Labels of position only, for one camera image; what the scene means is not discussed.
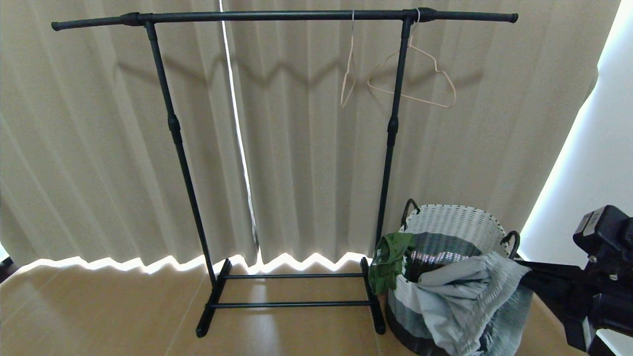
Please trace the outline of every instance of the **black vertical pole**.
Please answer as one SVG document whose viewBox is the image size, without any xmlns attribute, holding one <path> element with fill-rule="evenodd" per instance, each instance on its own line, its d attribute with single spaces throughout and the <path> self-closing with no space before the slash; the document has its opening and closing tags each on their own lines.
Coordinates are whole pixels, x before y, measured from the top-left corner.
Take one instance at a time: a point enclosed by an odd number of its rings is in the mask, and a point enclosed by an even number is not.
<svg viewBox="0 0 633 356">
<path fill-rule="evenodd" d="M 382 190 L 380 192 L 380 206 L 378 209 L 378 225 L 376 227 L 376 241 L 382 235 L 382 224 L 385 219 L 385 206 L 387 205 L 387 190 L 389 189 L 389 176 L 391 174 L 391 160 L 394 155 L 394 146 L 396 145 L 396 134 L 398 133 L 398 110 L 400 109 L 400 93 L 402 91 L 402 81 L 404 78 L 404 64 L 406 60 L 406 49 L 409 42 L 409 34 L 413 19 L 406 17 L 402 22 L 402 36 L 400 40 L 400 54 L 398 55 L 398 70 L 396 72 L 396 88 L 394 89 L 394 101 L 391 106 L 391 118 L 387 125 L 387 154 L 385 156 L 385 169 L 382 173 Z"/>
<path fill-rule="evenodd" d="M 209 277 L 211 278 L 211 285 L 215 288 L 215 273 L 213 272 L 213 264 L 211 264 L 211 256 L 209 255 L 209 246 L 206 243 L 204 236 L 204 228 L 202 226 L 202 218 L 200 217 L 200 210 L 197 207 L 196 192 L 194 191 L 194 185 L 191 181 L 191 174 L 189 173 L 189 165 L 187 164 L 187 156 L 185 156 L 185 148 L 182 146 L 182 135 L 180 134 L 180 122 L 173 111 L 172 96 L 169 94 L 169 87 L 167 86 L 167 77 L 165 76 L 165 68 L 163 66 L 163 59 L 160 55 L 160 48 L 158 47 L 158 36 L 156 35 L 156 28 L 154 23 L 147 21 L 145 23 L 147 29 L 147 36 L 149 42 L 152 45 L 152 53 L 154 54 L 154 62 L 156 64 L 156 71 L 158 72 L 158 81 L 160 82 L 161 90 L 163 91 L 163 99 L 165 99 L 165 108 L 167 109 L 167 124 L 169 130 L 172 132 L 173 143 L 176 145 L 176 151 L 178 152 L 178 160 L 180 161 L 180 168 L 182 169 L 182 175 L 185 178 L 185 185 L 187 186 L 187 194 L 189 195 L 189 203 L 191 203 L 191 210 L 194 213 L 194 219 L 196 221 L 196 227 L 198 230 L 198 236 L 200 237 L 200 244 L 202 245 L 202 252 L 204 253 L 204 261 L 206 262 L 206 268 L 209 271 Z"/>
</svg>

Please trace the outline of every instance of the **wire hanger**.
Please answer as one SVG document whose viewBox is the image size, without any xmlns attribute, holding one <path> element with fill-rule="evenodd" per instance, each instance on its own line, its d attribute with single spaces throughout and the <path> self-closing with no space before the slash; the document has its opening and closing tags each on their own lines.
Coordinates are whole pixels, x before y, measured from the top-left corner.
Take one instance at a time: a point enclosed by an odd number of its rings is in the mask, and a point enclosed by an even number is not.
<svg viewBox="0 0 633 356">
<path fill-rule="evenodd" d="M 348 81 L 349 67 L 353 68 L 353 76 L 354 81 L 352 82 L 352 87 L 349 88 L 348 95 L 345 96 L 345 100 L 343 100 L 345 94 L 345 83 Z M 354 10 L 352 10 L 352 39 L 351 44 L 349 46 L 349 57 L 348 57 L 348 69 L 343 76 L 343 85 L 341 87 L 341 108 L 344 108 L 348 103 L 349 96 L 352 95 L 352 91 L 354 90 L 354 86 L 356 85 L 356 63 L 354 62 Z"/>
<path fill-rule="evenodd" d="M 416 10 L 418 10 L 418 21 L 413 25 L 411 33 L 413 33 L 413 30 L 415 29 L 415 26 L 417 26 L 418 23 L 420 23 L 420 9 L 416 9 Z M 415 47 L 412 43 L 413 43 L 413 35 L 411 35 L 409 37 L 409 44 L 407 45 L 407 47 L 409 47 L 411 49 L 414 49 L 415 51 L 418 51 L 418 52 L 424 54 L 425 56 L 429 57 L 430 59 L 432 59 L 433 60 L 433 64 L 434 64 L 435 73 L 442 73 L 442 74 L 444 74 L 444 76 L 446 77 L 446 80 L 448 81 L 448 84 L 450 84 L 451 88 L 453 89 L 453 102 L 450 105 L 444 105 L 444 104 L 440 104 L 440 103 L 434 103 L 433 101 L 428 101 L 428 100 L 424 100 L 424 99 L 420 99 L 420 98 L 414 98 L 413 96 L 409 96 L 409 95 L 401 94 L 401 96 L 404 97 L 404 98 L 415 100 L 415 101 L 421 101 L 423 103 L 439 106 L 441 108 L 446 108 L 446 109 L 452 108 L 455 105 L 455 102 L 457 101 L 457 91 L 455 90 L 455 86 L 453 85 L 453 81 L 451 80 L 451 78 L 449 78 L 448 74 L 444 70 L 439 70 L 437 68 L 437 60 L 435 59 L 435 57 L 433 57 L 432 55 L 426 53 L 425 51 L 422 51 L 421 49 Z M 388 90 L 381 89 L 379 87 L 373 86 L 372 83 L 371 83 L 371 80 L 372 80 L 374 71 L 376 71 L 376 69 L 378 69 L 378 68 L 384 67 L 387 64 L 387 61 L 389 61 L 391 59 L 391 57 L 395 56 L 398 53 L 399 53 L 399 51 L 396 51 L 395 53 L 391 54 L 390 56 L 387 57 L 387 59 L 385 59 L 385 62 L 383 62 L 383 64 L 378 65 L 374 69 L 372 69 L 372 71 L 369 73 L 369 79 L 367 79 L 367 86 L 369 86 L 369 88 L 376 89 L 376 90 L 382 91 L 382 92 L 386 92 L 387 94 L 392 94 L 392 95 L 394 94 L 394 92 L 392 92 L 392 91 L 388 91 Z"/>
</svg>

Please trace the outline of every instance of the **basket handle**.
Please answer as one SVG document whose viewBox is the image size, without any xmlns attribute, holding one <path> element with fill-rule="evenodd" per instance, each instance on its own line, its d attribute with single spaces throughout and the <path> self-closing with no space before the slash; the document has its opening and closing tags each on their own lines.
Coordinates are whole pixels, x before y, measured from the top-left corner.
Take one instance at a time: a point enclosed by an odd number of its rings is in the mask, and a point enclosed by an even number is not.
<svg viewBox="0 0 633 356">
<path fill-rule="evenodd" d="M 420 208 L 418 207 L 418 204 L 415 202 L 415 200 L 413 200 L 413 198 L 406 201 L 406 205 L 404 206 L 404 211 L 402 212 L 402 219 L 400 220 L 400 226 L 404 226 L 405 230 L 409 228 L 406 225 L 406 216 L 409 212 L 409 205 L 411 204 L 413 204 L 413 206 L 415 207 L 415 210 L 418 210 L 418 214 L 420 213 Z"/>
<path fill-rule="evenodd" d="M 521 236 L 516 231 L 510 231 L 506 235 L 506 237 L 501 239 L 501 242 L 499 243 L 499 244 L 501 244 L 501 243 L 507 242 L 508 245 L 509 245 L 510 244 L 510 240 L 512 239 L 512 236 L 514 236 L 515 242 L 514 242 L 514 245 L 512 246 L 512 250 L 510 251 L 510 254 L 508 255 L 508 258 L 510 258 L 511 260 L 513 260 L 517 256 L 518 246 L 521 243 Z"/>
</svg>

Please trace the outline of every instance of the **black garment rack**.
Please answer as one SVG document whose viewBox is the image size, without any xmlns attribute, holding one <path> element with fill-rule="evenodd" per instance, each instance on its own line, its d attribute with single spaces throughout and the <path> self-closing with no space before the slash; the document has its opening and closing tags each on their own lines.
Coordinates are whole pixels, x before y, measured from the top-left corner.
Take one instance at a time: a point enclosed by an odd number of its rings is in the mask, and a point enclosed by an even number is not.
<svg viewBox="0 0 633 356">
<path fill-rule="evenodd" d="M 220 270 L 218 277 L 215 277 L 213 265 L 209 255 L 209 247 L 204 236 L 202 219 L 196 201 L 191 174 L 187 164 L 187 157 L 182 146 L 182 136 L 180 134 L 180 123 L 173 110 L 172 97 L 169 93 L 165 68 L 158 46 L 158 36 L 156 35 L 156 23 L 167 22 L 217 22 L 217 21 L 307 21 L 307 20 L 400 20 L 402 21 L 402 33 L 400 40 L 400 52 L 398 56 L 398 69 L 396 71 L 396 87 L 394 89 L 394 99 L 391 109 L 391 117 L 387 124 L 387 152 L 385 155 L 385 165 L 382 175 L 382 190 L 380 192 L 380 206 L 378 221 L 376 226 L 375 243 L 378 243 L 382 234 L 382 224 L 385 215 L 385 205 L 387 203 L 387 189 L 389 188 L 389 175 L 391 173 L 391 160 L 393 158 L 394 146 L 396 144 L 396 134 L 398 133 L 398 109 L 400 106 L 400 94 L 404 77 L 404 64 L 406 50 L 411 26 L 415 22 L 428 22 L 432 20 L 475 20 L 475 21 L 495 21 L 514 23 L 518 19 L 518 14 L 504 13 L 477 13 L 458 11 L 436 11 L 430 8 L 417 8 L 410 10 L 335 10 L 335 11 L 233 11 L 233 12 L 197 12 L 197 13 L 127 13 L 116 17 L 92 18 L 88 20 L 76 20 L 67 22 L 53 22 L 51 24 L 55 31 L 65 29 L 77 29 L 80 27 L 96 27 L 109 25 L 143 26 L 147 30 L 149 43 L 154 55 L 158 80 L 160 81 L 165 108 L 167 110 L 167 124 L 172 133 L 173 142 L 176 145 L 180 168 L 187 186 L 187 194 L 193 210 L 194 219 L 200 244 L 204 253 L 204 261 L 209 272 L 213 290 L 209 300 L 204 306 L 204 312 L 196 328 L 198 337 L 203 337 L 209 330 L 211 319 L 216 309 L 220 308 L 270 308 L 270 307 L 349 307 L 367 305 L 370 307 L 373 326 L 378 334 L 385 333 L 385 321 L 380 311 L 380 303 L 372 293 L 367 279 L 369 266 L 367 259 L 363 258 L 360 263 L 361 273 L 333 273 L 333 274 L 272 274 L 272 275 L 230 275 L 231 263 L 228 259 Z M 345 300 L 341 302 L 266 302 L 266 303 L 220 303 L 220 295 L 228 279 L 261 279 L 261 278 L 326 278 L 326 277 L 362 277 L 365 280 L 367 300 Z"/>
</svg>

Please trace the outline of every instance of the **green cloth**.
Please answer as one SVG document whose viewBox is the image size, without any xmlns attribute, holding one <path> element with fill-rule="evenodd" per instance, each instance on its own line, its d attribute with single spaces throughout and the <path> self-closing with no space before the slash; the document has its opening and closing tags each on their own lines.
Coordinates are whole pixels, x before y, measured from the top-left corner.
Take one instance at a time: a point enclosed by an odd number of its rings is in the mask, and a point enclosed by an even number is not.
<svg viewBox="0 0 633 356">
<path fill-rule="evenodd" d="M 396 289 L 396 277 L 402 274 L 402 257 L 414 249 L 413 234 L 394 232 L 380 238 L 367 275 L 375 295 Z"/>
</svg>

